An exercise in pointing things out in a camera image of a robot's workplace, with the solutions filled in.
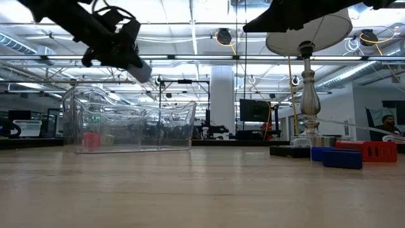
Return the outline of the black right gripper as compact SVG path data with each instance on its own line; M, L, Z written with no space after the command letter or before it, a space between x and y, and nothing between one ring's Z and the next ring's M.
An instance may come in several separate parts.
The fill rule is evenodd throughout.
M300 30L304 24L363 3L374 10L385 8L395 0L273 0L270 7L245 26L246 33Z

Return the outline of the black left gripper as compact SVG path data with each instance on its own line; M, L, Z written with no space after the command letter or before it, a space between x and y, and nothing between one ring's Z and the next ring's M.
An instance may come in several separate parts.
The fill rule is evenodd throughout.
M123 69L144 66L135 42L128 41L119 33L113 36L112 41L102 44L101 47L95 49L89 47L83 55L82 64L91 67L92 60L98 60L102 66Z

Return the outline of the small red charger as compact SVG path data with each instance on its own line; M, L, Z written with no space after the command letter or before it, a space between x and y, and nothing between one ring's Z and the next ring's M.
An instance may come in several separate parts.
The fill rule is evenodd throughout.
M101 136L94 132L85 132L83 134L82 146L84 148L94 149L100 146Z

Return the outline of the lavender plug charger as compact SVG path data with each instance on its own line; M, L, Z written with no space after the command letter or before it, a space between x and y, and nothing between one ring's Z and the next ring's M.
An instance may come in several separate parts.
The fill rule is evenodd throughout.
M290 140L290 145L297 148L311 148L313 146L312 141L307 137L294 136Z

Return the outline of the black device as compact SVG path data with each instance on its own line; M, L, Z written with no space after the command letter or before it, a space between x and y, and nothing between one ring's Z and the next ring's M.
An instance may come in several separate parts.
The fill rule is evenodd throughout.
M269 153L273 156L282 156L290 158L310 158L311 148L295 146L270 146Z

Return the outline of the red block with slots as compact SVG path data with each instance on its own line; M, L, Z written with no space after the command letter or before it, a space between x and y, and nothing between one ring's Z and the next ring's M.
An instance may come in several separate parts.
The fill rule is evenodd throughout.
M360 151L364 162L397 162L398 153L395 142L383 141L337 141L336 148Z

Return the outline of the white lamp shade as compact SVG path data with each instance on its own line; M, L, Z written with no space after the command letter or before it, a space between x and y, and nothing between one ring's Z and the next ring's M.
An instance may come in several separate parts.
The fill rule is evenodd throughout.
M268 32L265 44L272 53L298 56L301 54L299 46L303 42L312 43L313 52L317 52L343 41L351 31L352 22L348 9L345 8L305 23L300 30Z

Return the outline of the low clear plastic bin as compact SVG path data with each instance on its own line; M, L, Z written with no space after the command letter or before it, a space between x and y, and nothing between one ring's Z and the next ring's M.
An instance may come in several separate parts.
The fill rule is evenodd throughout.
M196 106L192 101L183 107L147 110L142 119L141 150L188 150L194 131Z

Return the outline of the silver lamp stand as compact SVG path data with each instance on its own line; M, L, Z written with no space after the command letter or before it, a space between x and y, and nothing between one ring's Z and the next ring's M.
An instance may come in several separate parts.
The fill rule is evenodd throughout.
M301 76L303 79L303 91L300 100L300 111L304 115L304 132L296 136L307 137L312 141L312 147L333 147L336 138L325 136L319 132L319 121L317 114L321 110L320 99L314 86L315 72L311 69L310 57L312 57L315 45L311 41L300 43L298 51L304 61L304 71Z

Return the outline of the tall clear plastic bin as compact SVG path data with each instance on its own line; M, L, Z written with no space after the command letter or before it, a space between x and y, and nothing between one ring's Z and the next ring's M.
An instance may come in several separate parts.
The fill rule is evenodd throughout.
M63 95L63 144L71 153L130 153L140 149L146 109L111 98L98 87L75 86ZM112 146L82 146L83 134L115 136Z

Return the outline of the black monitor screen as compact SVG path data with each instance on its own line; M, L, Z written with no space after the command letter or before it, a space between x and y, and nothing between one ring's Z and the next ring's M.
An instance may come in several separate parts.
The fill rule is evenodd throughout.
M243 122L267 122L270 107L266 101L240 99L240 120Z

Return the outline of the white building column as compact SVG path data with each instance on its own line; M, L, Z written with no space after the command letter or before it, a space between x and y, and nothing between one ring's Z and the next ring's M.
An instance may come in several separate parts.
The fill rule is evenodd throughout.
M229 133L235 132L234 72L230 65L214 65L210 75L210 119L215 125L224 125Z

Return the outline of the translucent storage tub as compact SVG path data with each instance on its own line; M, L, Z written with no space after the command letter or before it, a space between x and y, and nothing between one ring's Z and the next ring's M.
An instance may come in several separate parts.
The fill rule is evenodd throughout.
M41 132L40 120L14 120L13 123L21 129L19 137L38 137Z

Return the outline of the person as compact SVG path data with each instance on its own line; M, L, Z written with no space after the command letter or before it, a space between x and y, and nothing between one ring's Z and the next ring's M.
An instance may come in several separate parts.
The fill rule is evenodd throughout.
M392 115L383 116L382 123L374 126L374 128L402 136L402 132L395 126L395 118ZM372 141L383 141L384 136L387 136L387 134L376 131L370 132L370 139Z

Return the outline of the black stand frame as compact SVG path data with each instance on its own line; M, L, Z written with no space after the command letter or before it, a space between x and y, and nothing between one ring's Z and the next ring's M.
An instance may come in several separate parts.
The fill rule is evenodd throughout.
M168 83L168 85L165 86L165 88L169 88L173 83L177 84L197 84L202 87L203 91L208 95L208 101L207 101L207 108L205 109L205 120L202 123L202 137L207 137L207 128L211 126L211 85L210 81L207 80L192 80L192 79L177 79L177 80L164 80L161 77L158 77L157 79L158 85L159 85L159 108L162 106L162 93L163 93L163 83Z

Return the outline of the silver ventilation duct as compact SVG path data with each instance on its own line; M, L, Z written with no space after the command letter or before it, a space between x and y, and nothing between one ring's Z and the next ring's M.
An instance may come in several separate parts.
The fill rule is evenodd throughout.
M0 45L10 48L22 54L36 54L37 51L24 43L0 32Z
M380 70L381 68L382 64L379 61L367 61L366 63L361 63L356 66L347 66L331 73L323 80L317 81L314 86L316 89L340 86L346 82L350 82L366 74L372 73L375 70Z

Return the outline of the black aluminium table frame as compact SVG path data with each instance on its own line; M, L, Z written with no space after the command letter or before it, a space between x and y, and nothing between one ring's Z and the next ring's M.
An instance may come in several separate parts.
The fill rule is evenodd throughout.
M222 141L222 140L192 140L192 146L286 146L289 141ZM0 150L41 148L62 146L62 138L38 138L38 139L0 139Z

